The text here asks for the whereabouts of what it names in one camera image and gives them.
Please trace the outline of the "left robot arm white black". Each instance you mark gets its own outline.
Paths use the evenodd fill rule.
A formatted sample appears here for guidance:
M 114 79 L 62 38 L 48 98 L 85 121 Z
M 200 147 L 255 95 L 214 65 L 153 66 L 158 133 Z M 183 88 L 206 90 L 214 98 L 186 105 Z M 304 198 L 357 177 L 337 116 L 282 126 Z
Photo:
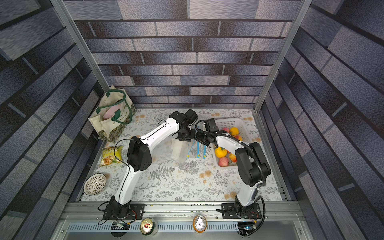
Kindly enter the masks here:
M 111 198 L 110 205 L 118 212 L 121 208 L 126 208 L 132 200 L 132 194 L 140 175 L 153 162 L 152 151 L 163 140 L 173 135 L 177 135 L 175 140 L 182 146 L 183 142 L 189 143 L 194 139 L 196 131 L 192 129 L 192 123 L 198 119 L 198 115 L 193 110 L 186 113 L 173 112 L 164 123 L 137 138 L 132 137 L 128 147 L 127 170 L 119 190 Z

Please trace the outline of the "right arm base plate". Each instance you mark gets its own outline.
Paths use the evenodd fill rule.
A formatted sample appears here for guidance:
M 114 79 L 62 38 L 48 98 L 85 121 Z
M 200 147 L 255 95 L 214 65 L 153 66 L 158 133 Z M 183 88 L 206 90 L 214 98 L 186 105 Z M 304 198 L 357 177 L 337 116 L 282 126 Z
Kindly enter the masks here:
M 247 207 L 238 203 L 223 203 L 217 212 L 222 214 L 223 219 L 261 219 L 262 213 L 259 204 L 253 203 Z

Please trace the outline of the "clear zip-top bag blue zipper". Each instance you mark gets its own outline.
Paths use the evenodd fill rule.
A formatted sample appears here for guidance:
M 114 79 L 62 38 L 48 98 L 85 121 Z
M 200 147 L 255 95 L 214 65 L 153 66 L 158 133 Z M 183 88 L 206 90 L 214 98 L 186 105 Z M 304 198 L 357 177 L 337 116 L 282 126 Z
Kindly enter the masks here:
M 169 136 L 154 148 L 152 159 L 157 165 L 179 167 L 187 160 L 204 159 L 206 155 L 207 147 L 196 140 L 185 142 Z

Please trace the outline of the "white plastic mesh basket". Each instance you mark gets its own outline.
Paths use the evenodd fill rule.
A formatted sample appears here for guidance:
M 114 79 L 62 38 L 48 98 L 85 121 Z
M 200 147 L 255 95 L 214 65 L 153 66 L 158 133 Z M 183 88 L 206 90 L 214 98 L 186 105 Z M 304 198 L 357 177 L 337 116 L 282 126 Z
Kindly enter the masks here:
M 252 138 L 250 135 L 250 130 L 246 126 L 245 122 L 242 119 L 234 119 L 234 118 L 229 118 L 229 119 L 215 119 L 216 125 L 219 128 L 219 130 L 222 130 L 223 128 L 237 128 L 239 130 L 239 135 L 242 137 L 242 142 L 244 143 L 252 143 Z M 236 147 L 243 148 L 242 145 L 240 145 L 237 141 L 234 140 L 229 140 L 227 138 L 219 138 L 219 147 L 217 150 L 222 147 L 227 150 L 228 154 L 231 151 L 234 151 Z M 229 161 L 228 166 L 220 166 L 220 158 L 216 156 L 214 153 L 214 150 L 212 151 L 212 156 L 213 156 L 213 163 L 218 166 L 219 169 L 221 170 L 233 170 L 233 169 L 238 169 L 237 163 L 232 163 Z

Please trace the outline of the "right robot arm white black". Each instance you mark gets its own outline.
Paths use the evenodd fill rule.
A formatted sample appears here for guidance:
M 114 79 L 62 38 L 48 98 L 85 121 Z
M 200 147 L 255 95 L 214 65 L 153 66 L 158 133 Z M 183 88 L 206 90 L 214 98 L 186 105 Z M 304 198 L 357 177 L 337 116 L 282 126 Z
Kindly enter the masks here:
M 266 178 L 271 174 L 270 165 L 260 144 L 245 143 L 230 133 L 219 130 L 214 119 L 197 121 L 195 129 L 195 139 L 198 142 L 208 146 L 213 144 L 217 149 L 223 148 L 236 156 L 238 173 L 243 183 L 235 197 L 234 211 L 239 216 L 252 212 L 254 203 L 262 198 L 257 196 L 259 188 L 266 185 Z

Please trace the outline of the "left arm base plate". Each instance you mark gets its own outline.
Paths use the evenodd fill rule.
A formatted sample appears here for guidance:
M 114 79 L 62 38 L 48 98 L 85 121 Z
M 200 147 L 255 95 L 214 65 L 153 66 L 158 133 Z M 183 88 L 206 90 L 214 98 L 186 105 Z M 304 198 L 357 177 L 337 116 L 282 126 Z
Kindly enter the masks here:
M 141 220 L 145 206 L 145 204 L 129 204 L 113 207 L 112 204 L 108 204 L 103 211 L 103 220 Z

